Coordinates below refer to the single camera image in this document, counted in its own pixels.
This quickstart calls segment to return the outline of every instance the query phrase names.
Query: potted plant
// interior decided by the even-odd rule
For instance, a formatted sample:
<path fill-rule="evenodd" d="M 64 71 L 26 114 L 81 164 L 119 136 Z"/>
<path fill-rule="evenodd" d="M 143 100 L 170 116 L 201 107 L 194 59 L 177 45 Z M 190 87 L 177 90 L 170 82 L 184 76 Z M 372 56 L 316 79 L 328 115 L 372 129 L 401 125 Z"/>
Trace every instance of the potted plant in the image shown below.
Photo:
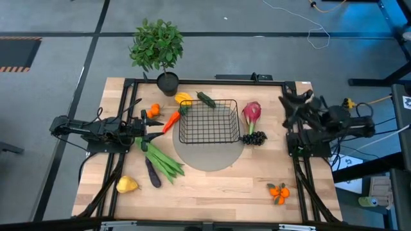
<path fill-rule="evenodd" d="M 134 34 L 134 45 L 130 47 L 132 66 L 140 66 L 145 71 L 156 68 L 163 73 L 157 78 L 157 86 L 166 96 L 174 96 L 179 86 L 179 77 L 167 68 L 174 68 L 177 57 L 182 58 L 182 35 L 171 22 L 162 19 L 157 23 L 143 20 L 143 27 Z"/>

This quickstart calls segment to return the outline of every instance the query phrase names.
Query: orange with leaves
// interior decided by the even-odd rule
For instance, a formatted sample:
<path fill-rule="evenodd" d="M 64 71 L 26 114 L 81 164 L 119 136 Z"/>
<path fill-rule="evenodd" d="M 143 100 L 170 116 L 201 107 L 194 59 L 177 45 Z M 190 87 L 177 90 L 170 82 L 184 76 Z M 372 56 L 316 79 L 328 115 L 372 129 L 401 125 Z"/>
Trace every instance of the orange with leaves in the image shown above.
<path fill-rule="evenodd" d="M 290 190 L 285 187 L 282 183 L 280 186 L 275 186 L 274 184 L 267 184 L 270 194 L 274 197 L 275 205 L 283 205 L 285 203 L 285 198 L 290 196 Z"/>

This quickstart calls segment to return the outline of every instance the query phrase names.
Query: gray floor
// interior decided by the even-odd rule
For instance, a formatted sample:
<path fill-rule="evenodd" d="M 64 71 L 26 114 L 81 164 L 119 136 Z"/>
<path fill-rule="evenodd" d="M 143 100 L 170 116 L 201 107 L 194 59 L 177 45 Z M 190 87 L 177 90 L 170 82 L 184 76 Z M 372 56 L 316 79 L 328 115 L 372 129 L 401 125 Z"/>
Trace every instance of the gray floor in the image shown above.
<path fill-rule="evenodd" d="M 380 9 L 372 3 L 347 3 L 332 13 L 319 13 L 308 1 L 268 1 L 322 24 L 328 32 L 389 32 Z M 386 0 L 396 23 L 395 1 Z M 318 2 L 321 8 L 338 3 Z M 0 1 L 0 31 L 94 31 L 103 1 Z M 259 0 L 116 0 L 111 1 L 102 31 L 134 31 L 142 18 L 171 20 L 181 31 L 307 32 L 316 28 Z M 51 120 L 65 114 L 81 73 L 90 38 L 44 38 L 29 73 L 0 73 L 0 141 L 25 148 L 23 155 L 0 155 L 0 223 L 28 221 L 56 140 L 49 135 Z M 325 38 L 313 38 L 321 46 Z M 143 70 L 131 67 L 127 37 L 99 38 L 76 113 L 77 119 L 95 116 L 106 77 L 140 78 Z M 349 87 L 349 78 L 384 78 L 405 63 L 394 39 L 332 38 L 329 47 L 316 50 L 306 38 L 187 37 L 184 57 L 173 70 L 180 78 L 211 79 L 216 74 L 272 74 L 276 80 L 311 81 L 316 95 L 329 105 L 345 97 L 372 101 L 390 89 Z M 149 73 L 155 78 L 158 73 Z M 390 101 L 374 106 L 376 122 L 394 117 Z M 395 129 L 386 123 L 377 131 Z M 371 139 L 347 142 L 359 147 Z M 78 136 L 69 138 L 85 146 Z M 362 151 L 384 156 L 399 150 L 393 137 Z M 356 157 L 372 159 L 361 154 Z M 84 152 L 67 145 L 45 219 L 68 218 L 74 202 L 78 166 Z M 345 221 L 361 225 L 361 216 L 342 205 Z"/>

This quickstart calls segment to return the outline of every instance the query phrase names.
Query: sticker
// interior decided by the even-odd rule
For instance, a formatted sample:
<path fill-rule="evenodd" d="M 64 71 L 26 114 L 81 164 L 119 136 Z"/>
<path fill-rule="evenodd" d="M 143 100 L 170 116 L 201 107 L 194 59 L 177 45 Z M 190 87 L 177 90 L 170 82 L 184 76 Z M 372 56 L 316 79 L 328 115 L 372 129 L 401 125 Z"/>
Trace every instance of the sticker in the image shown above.
<path fill-rule="evenodd" d="M 411 110 L 411 97 L 403 96 L 403 103 L 405 109 Z"/>

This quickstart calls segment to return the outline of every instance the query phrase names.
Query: bunch of grapes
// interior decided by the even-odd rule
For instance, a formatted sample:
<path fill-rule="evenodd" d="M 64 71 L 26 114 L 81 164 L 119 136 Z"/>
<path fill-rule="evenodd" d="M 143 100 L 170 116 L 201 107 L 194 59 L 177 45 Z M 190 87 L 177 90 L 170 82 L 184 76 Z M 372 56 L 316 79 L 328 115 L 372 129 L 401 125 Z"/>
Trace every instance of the bunch of grapes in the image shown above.
<path fill-rule="evenodd" d="M 267 136 L 265 135 L 264 132 L 253 132 L 251 135 L 246 134 L 243 135 L 243 137 L 240 137 L 240 140 L 243 142 L 243 144 L 252 144 L 252 145 L 262 145 L 264 144 L 264 141 L 267 139 Z"/>

